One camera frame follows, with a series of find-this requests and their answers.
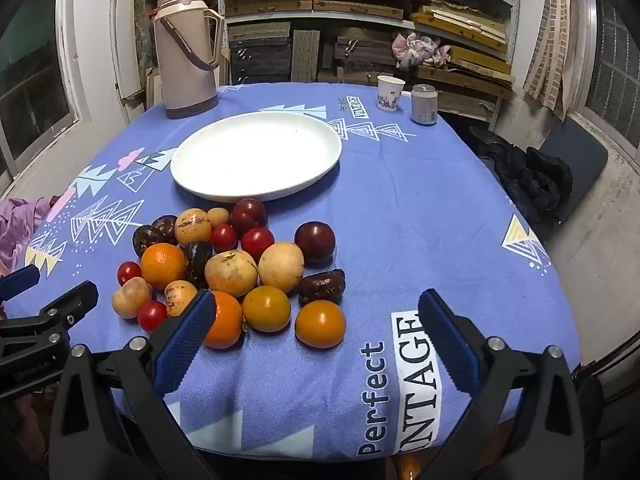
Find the white plate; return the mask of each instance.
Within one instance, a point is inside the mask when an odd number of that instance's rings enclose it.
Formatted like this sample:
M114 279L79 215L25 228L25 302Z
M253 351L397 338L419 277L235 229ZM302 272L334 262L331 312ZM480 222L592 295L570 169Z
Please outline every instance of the white plate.
M252 112L188 137L174 153L171 173L179 186L217 202L274 200L320 180L341 152L340 137L319 119Z

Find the cherry tomato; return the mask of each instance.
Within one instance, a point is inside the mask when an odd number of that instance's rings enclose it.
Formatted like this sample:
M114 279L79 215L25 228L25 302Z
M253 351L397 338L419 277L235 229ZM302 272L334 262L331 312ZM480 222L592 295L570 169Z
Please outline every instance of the cherry tomato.
M138 312L138 324L145 332L152 333L167 318L166 305L160 301L147 301Z
M229 223L242 236L249 229L267 225L267 211L259 200L243 198L234 206Z
M307 222L296 230L294 243L305 255L305 262L320 261L333 254L335 234L324 222Z
M275 238L271 231L265 227L255 227L249 229L242 235L240 245L242 250L248 252L256 263L260 261L260 256L268 247L275 243Z
M142 269L136 262L124 262L118 267L118 283L120 286L137 276L142 276Z
M238 246L236 232L229 224L216 225L211 231L211 245L218 253L235 249Z

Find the table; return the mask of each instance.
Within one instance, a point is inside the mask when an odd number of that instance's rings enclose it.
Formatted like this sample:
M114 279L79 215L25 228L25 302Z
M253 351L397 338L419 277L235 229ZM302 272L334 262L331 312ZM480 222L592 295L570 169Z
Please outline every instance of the table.
M557 344L577 365L574 320L549 257L442 118L420 126L410 120L408 97L398 112L383 112L375 88L345 84L223 87L220 99L184 120L155 106L82 170L26 248L24 263L36 263L41 280L9 302L9 316L32 315L92 280L100 300L70 330L72 343L107 351L141 335L110 305L118 265L136 259L133 231L163 214L213 206L172 180L175 149L221 118L287 110L326 121L343 151L318 183L266 204L269 227L278 240L292 240L309 220L334 227L334 266L347 275L346 336L332 350L313 351L296 341L291 324L278 335L251 332L229 351L201 349L180 389L165 398L195 446L352 460L441 444L469 397L456 390L429 327L417 320L418 297L430 287L486 336L524 351ZM297 311L293 301L292 317Z

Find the metal grille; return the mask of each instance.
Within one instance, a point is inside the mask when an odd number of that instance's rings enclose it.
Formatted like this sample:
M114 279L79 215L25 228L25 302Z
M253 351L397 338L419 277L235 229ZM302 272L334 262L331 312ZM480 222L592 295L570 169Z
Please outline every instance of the metal grille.
M596 0L598 43L587 107L640 144L640 52L609 0Z

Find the screw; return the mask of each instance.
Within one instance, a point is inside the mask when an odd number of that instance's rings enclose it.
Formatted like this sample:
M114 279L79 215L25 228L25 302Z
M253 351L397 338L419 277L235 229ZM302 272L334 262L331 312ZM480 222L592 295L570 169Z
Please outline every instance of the screw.
M84 354L84 345L76 345L71 349L71 355L73 357L81 357Z
M142 350L146 345L146 339L143 337L135 337L129 341L129 348L132 350Z
M551 345L546 350L549 352L549 354L551 354L551 357L553 357L554 359L559 359L562 357L562 349L559 346Z
M499 337L490 337L486 342L491 350L495 350L497 352L504 350L504 341Z

